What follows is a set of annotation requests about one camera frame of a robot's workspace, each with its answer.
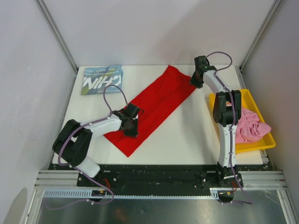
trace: white table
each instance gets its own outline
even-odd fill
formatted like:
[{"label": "white table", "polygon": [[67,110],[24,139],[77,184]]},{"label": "white table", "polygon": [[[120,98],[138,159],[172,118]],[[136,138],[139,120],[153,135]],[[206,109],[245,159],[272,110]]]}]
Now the white table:
[{"label": "white table", "polygon": [[[70,120],[90,121],[107,116],[108,109],[103,95],[81,96],[84,70],[79,68],[72,91],[64,124]],[[194,65],[176,65],[182,73],[191,76]],[[123,66],[123,84],[128,101],[136,97],[143,89],[163,74],[167,65]],[[232,89],[240,89],[234,66],[220,71],[219,76]],[[219,157],[219,140],[208,107],[208,95],[211,90],[207,85],[196,89],[139,148],[126,157],[104,136],[93,140],[88,155],[98,164],[216,164]],[[121,93],[107,94],[113,110],[125,106]],[[57,155],[53,163],[57,164]],[[259,151],[236,155],[238,164],[262,164]]]}]

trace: gray floor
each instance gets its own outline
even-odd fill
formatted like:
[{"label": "gray floor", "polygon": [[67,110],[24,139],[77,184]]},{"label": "gray floor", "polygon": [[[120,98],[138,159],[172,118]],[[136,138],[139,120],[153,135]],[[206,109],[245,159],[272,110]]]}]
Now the gray floor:
[{"label": "gray floor", "polygon": [[[240,191],[236,199],[244,199]],[[80,202],[52,211],[42,207],[39,224],[284,224],[276,191],[248,192],[253,205],[221,205],[216,200],[115,199],[107,205]],[[45,198],[49,207],[67,205],[77,199]]]}]

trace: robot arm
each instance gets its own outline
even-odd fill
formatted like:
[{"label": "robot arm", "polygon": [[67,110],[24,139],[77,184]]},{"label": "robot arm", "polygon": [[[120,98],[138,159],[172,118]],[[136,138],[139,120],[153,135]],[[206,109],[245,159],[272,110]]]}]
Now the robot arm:
[{"label": "robot arm", "polygon": [[100,167],[87,156],[91,139],[119,130],[123,130],[125,136],[137,137],[138,113],[140,110],[137,106],[128,104],[124,109],[113,111],[111,116],[86,122],[85,124],[76,122],[73,119],[69,120],[58,135],[52,149],[59,154],[68,137],[74,130],[80,128],[66,144],[61,157],[70,166],[78,168],[90,177],[95,177]]},{"label": "robot arm", "polygon": [[[234,108],[231,103],[228,88],[222,80],[215,75],[216,68],[210,66],[208,59],[205,56],[199,56],[195,60],[195,72],[190,80],[190,83],[197,88],[202,88],[203,83],[206,83],[213,93],[216,95],[213,108],[213,119],[218,124],[220,131],[220,156],[219,165],[222,169],[230,170],[230,154],[232,158],[232,166],[235,167],[235,132],[238,120],[241,118],[241,93],[240,91],[231,91],[234,100]],[[233,124],[233,110],[235,111],[235,124]]]}]

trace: red towel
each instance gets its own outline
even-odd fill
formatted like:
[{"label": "red towel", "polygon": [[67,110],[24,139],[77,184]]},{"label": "red towel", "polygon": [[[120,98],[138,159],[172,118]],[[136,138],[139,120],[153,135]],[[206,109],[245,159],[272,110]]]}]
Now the red towel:
[{"label": "red towel", "polygon": [[129,157],[195,90],[189,81],[189,76],[169,65],[163,75],[131,101],[144,110],[138,120],[137,138],[126,137],[120,131],[107,133],[105,137]]}]

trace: yellow plastic basket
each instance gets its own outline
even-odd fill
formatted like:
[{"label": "yellow plastic basket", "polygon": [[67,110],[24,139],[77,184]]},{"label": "yellow plastic basket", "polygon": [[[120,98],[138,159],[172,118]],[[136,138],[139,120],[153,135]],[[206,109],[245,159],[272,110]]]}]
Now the yellow plastic basket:
[{"label": "yellow plastic basket", "polygon": [[[255,113],[257,113],[260,122],[265,123],[260,111],[258,110],[258,107],[256,103],[254,102],[252,95],[249,90],[243,89],[240,90],[241,95],[242,95],[242,107],[247,108]],[[214,102],[215,102],[215,94],[211,93],[209,95],[209,104],[210,104],[210,109],[213,112],[214,108]],[[216,128],[216,132],[218,134],[219,138],[219,129],[216,123],[214,122],[214,126]],[[258,142],[254,143],[240,143],[235,145],[235,151],[236,153],[242,153],[242,152],[248,152],[248,151],[253,151],[253,150],[265,150],[268,148],[274,148],[276,146],[276,143],[271,135],[271,133],[266,134],[261,140]]]}]

